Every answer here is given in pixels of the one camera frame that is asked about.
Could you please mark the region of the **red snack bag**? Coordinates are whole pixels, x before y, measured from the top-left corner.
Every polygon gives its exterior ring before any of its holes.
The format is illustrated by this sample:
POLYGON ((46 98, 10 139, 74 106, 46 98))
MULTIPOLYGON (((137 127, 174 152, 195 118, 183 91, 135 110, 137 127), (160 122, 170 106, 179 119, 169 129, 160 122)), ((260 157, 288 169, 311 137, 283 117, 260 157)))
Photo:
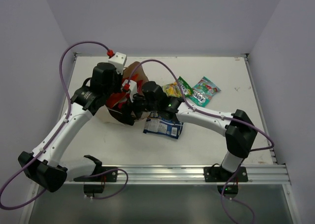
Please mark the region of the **red snack bag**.
MULTIPOLYGON (((140 73, 135 73, 131 77, 131 80, 137 82, 137 93, 142 95, 142 86, 147 82, 147 78, 140 75, 140 73)), ((120 107, 126 100, 127 98, 124 92, 112 94, 106 102, 106 107, 109 109, 113 109, 116 105, 120 107)))

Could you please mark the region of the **beige paper bag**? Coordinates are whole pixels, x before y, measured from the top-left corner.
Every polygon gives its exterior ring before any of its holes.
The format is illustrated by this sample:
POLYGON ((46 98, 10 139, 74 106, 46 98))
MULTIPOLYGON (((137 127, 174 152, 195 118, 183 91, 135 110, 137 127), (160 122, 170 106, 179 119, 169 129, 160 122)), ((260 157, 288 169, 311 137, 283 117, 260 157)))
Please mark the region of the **beige paper bag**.
MULTIPOLYGON (((131 81, 136 82, 137 84, 137 93, 141 96, 142 86, 144 83, 147 83, 148 77, 146 76, 143 67, 140 66, 135 73, 131 76, 131 81)), ((145 112, 140 116, 140 119, 136 118, 135 114, 131 112, 124 112, 124 105, 127 103, 129 95, 125 92, 112 94, 105 106, 101 107, 95 116, 102 123, 114 123, 114 124, 129 124, 130 122, 136 122, 144 119, 149 115, 148 112, 145 112)))

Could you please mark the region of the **blue snack bag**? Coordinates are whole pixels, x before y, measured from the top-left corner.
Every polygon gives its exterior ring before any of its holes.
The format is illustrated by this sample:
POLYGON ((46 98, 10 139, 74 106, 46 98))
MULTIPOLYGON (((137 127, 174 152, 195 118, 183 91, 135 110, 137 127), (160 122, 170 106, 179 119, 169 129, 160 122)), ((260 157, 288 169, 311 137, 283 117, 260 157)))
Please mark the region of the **blue snack bag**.
POLYGON ((151 112, 144 125, 144 133, 165 135, 178 139, 182 133, 184 123, 170 121, 163 118, 157 112, 151 112))

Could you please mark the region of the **green yellow candy bag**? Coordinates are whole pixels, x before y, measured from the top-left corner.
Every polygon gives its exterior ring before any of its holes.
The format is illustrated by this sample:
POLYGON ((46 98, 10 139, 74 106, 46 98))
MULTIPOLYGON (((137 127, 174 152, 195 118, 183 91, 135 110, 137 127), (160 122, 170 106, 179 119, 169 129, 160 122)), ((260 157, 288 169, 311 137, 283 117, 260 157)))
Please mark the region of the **green yellow candy bag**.
POLYGON ((167 96, 173 97, 189 97, 192 95, 192 87, 180 76, 178 78, 178 83, 170 83, 162 86, 163 91, 167 94, 167 96))

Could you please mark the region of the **teal snack bag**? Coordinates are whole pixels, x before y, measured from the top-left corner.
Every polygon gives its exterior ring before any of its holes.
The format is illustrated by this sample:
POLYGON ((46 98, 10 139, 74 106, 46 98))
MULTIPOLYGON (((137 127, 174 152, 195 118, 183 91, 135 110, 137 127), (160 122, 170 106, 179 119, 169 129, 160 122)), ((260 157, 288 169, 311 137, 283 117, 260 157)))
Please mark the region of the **teal snack bag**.
POLYGON ((219 93, 221 89, 216 86, 207 77, 202 77, 201 80, 192 88, 192 95, 189 99, 198 106, 205 107, 219 93))

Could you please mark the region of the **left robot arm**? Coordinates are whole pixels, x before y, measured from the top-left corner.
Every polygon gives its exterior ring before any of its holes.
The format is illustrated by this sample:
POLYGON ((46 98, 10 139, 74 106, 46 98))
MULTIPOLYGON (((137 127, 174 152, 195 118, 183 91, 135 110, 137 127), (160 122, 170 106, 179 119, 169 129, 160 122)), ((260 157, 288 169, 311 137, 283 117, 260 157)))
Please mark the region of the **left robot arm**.
POLYGON ((79 160, 61 163, 64 152, 79 130, 105 105, 112 93, 120 90, 122 75, 113 64, 98 63, 89 81, 89 85, 75 91, 68 111, 42 144, 18 157, 25 175, 49 192, 55 192, 64 182, 79 177, 88 177, 91 181, 101 178, 102 162, 93 156, 85 155, 79 160))

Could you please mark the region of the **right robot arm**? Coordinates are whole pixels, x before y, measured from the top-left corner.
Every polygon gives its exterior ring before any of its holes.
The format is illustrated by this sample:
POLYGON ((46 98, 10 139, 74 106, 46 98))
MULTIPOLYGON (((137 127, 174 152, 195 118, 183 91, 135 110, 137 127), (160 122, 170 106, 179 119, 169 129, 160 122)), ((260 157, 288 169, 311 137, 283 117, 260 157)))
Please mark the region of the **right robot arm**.
POLYGON ((142 94, 138 94, 136 82, 125 80, 122 91, 127 96, 124 111, 134 113, 136 118, 144 112, 157 112, 167 120, 201 126, 225 137, 227 153, 218 170, 210 169, 209 173, 225 181, 230 181, 237 175, 237 170, 248 157, 257 135, 244 111, 223 113, 193 106, 182 97, 167 96, 154 81, 146 82, 142 94))

